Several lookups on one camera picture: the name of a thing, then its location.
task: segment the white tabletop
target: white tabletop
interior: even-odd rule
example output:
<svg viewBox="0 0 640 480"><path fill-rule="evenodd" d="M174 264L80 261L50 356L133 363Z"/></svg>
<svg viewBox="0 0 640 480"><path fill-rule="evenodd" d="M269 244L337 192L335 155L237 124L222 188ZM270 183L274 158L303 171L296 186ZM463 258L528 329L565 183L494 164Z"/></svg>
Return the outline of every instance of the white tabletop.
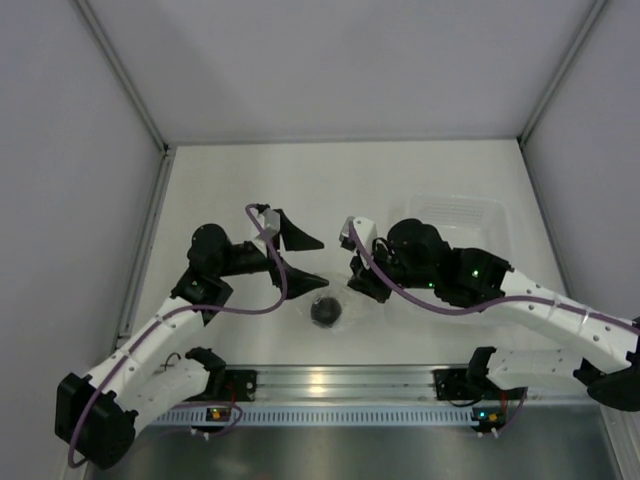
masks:
<svg viewBox="0 0 640 480"><path fill-rule="evenodd" d="M515 140L180 147L134 331L156 312L186 269L191 235L202 224L222 225L234 243L249 240L255 232L244 206L269 203L284 209L326 246L322 251L285 253L287 261L312 273L345 278L350 253L337 241L345 218L371 218L379 234L385 234L402 215L403 202L415 194L500 202L517 232L508 260L537 282L562 292ZM235 293L228 306L259 308L279 296L267 274L231 278L229 283ZM466 363L477 346L556 347L517 326L469 326L468 319L461 325L455 318L445 323L429 312L419 325L400 328L388 321L389 308L367 300L352 297L347 308L358 315L345 318L335 329L312 324L308 298L262 317L218 314L182 350L210 347L229 364L451 364Z"/></svg>

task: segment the metal edge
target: metal edge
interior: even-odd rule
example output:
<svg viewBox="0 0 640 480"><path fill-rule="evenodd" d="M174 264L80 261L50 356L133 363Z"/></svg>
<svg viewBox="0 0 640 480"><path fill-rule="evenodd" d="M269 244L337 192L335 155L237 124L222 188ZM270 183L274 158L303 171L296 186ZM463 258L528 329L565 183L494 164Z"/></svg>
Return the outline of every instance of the metal edge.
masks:
<svg viewBox="0 0 640 480"><path fill-rule="evenodd" d="M544 224L544 229L547 232L547 237L549 238L549 243L551 244L551 252L553 253L554 260L558 265L558 271L560 272L560 280L564 286L565 292L569 297L573 296L573 292L575 291L573 288L573 282L571 280L571 275L569 274L569 268L564 261L564 257L562 255L562 249L560 248L560 244L558 242L558 236L555 233L553 225L551 224L549 208L547 203L544 201L540 184L537 181L537 177L535 175L535 171L533 166L527 160L526 147L518 141L518 146L520 147L520 155L522 155L522 161L524 163L524 167L527 171L527 176L529 177L529 182L531 183L531 189L533 190L533 195L536 199L536 203L538 204L538 210L540 210L540 217L542 217L542 223Z"/></svg>
<svg viewBox="0 0 640 480"><path fill-rule="evenodd" d="M127 282L128 288L120 310L120 323L118 325L114 346L117 345L121 338L128 337L131 331L175 156L176 149L169 148L160 162L155 186L149 199L147 214L138 237L133 266Z"/></svg>
<svg viewBox="0 0 640 480"><path fill-rule="evenodd" d="M609 437L611 454L616 459L620 478L640 478L640 439L638 431L629 425L633 414L601 407L602 418Z"/></svg>
<svg viewBox="0 0 640 480"><path fill-rule="evenodd" d="M301 136L301 137L245 137L236 139L212 138L176 138L170 141L177 147L201 147L201 146L225 146L225 145L274 145L274 144L299 144L299 143L367 143L367 142L425 142L425 141L494 141L513 140L515 135L370 135L370 136Z"/></svg>
<svg viewBox="0 0 640 480"><path fill-rule="evenodd" d="M589 10L585 13L582 22L580 22L580 25L578 26L573 39L562 55L560 63L554 70L551 78L542 90L542 94L536 101L535 107L522 129L522 133L518 136L523 145L529 141L529 138L531 138L540 118L545 113L556 93L566 80L571 68L575 65L576 60L582 53L587 40L591 37L596 25L602 19L603 14L610 3L611 0L594 0L591 3Z"/></svg>
<svg viewBox="0 0 640 480"><path fill-rule="evenodd" d="M95 10L91 7L88 0L69 1L80 17L82 23L87 27L98 48L104 55L104 58L107 61L107 65L120 83L120 86L122 87L125 95L131 102L133 108L138 113L140 120L142 120L142 123L147 129L147 132L149 132L149 135L151 136L153 142L158 147L158 150L160 150L161 152L166 152L167 142L164 141L162 133L158 129L158 126L153 120L153 117L151 117L151 114L149 113L145 102L142 100L138 89L134 85L131 77L127 73L127 70L125 69L122 61L116 53L116 50L113 47L113 44L109 39L109 36L107 35L104 27L100 23Z"/></svg>

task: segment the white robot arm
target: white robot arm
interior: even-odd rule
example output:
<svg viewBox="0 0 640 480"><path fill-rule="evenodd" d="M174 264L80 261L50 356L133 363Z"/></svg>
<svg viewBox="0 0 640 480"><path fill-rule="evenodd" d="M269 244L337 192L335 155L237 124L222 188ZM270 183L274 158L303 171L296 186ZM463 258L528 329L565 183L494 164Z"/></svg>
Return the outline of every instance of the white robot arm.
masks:
<svg viewBox="0 0 640 480"><path fill-rule="evenodd" d="M435 227L416 219L398 222L381 238L371 220L350 217L340 241L356 251L349 286L381 303L395 291L444 315L491 308L492 314L565 347L534 352L479 347L466 372L472 390L586 389L604 405L640 410L640 330L633 321L593 311L548 290L489 252L451 248ZM462 308L427 304L404 288L433 289L441 300Z"/></svg>
<svg viewBox="0 0 640 480"><path fill-rule="evenodd" d="M251 209L257 209L256 219ZM210 350L196 347L174 368L158 367L220 311L263 314L287 299L328 285L324 278L289 266L280 256L280 240L288 251L324 248L293 225L282 210L249 205L247 214L260 235L232 244L219 225L193 234L189 267L158 312L122 347L80 377L70 373L58 386L55 433L99 468L110 468L135 437L155 418L185 400L220 399L226 364ZM275 305L262 310L224 307L232 288L222 277L269 272L281 292Z"/></svg>

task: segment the gray wall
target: gray wall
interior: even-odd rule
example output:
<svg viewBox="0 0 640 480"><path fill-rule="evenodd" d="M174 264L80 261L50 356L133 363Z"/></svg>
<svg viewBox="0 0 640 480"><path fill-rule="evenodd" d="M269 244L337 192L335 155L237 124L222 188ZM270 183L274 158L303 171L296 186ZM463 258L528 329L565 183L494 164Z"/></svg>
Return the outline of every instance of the gray wall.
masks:
<svg viewBox="0 0 640 480"><path fill-rule="evenodd" d="M640 316L640 2L611 2L527 145L575 297Z"/></svg>
<svg viewBox="0 0 640 480"><path fill-rule="evenodd" d="M113 340L158 153L65 0L0 15L0 477L57 478L56 386Z"/></svg>
<svg viewBox="0 0 640 480"><path fill-rule="evenodd" d="M169 140L515 137L591 0L91 0Z"/></svg>

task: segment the black ball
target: black ball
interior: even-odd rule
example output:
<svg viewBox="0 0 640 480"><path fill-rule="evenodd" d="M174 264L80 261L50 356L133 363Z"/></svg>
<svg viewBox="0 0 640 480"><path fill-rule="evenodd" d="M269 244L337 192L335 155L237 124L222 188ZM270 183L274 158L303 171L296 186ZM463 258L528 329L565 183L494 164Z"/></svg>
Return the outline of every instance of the black ball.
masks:
<svg viewBox="0 0 640 480"><path fill-rule="evenodd" d="M341 314L340 302L333 297L320 297L311 305L311 320L319 327L333 327Z"/></svg>

